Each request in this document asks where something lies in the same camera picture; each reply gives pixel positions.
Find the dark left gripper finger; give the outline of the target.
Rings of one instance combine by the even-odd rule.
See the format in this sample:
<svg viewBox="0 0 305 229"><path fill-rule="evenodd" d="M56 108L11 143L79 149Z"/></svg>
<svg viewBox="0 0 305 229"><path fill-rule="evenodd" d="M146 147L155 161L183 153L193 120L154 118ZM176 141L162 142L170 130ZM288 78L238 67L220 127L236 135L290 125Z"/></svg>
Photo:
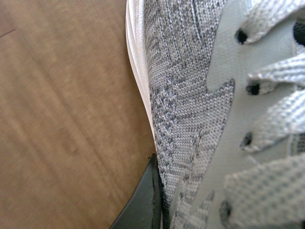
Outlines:
<svg viewBox="0 0 305 229"><path fill-rule="evenodd" d="M111 225L112 229L160 229L162 183L157 155L152 154L128 203Z"/></svg>

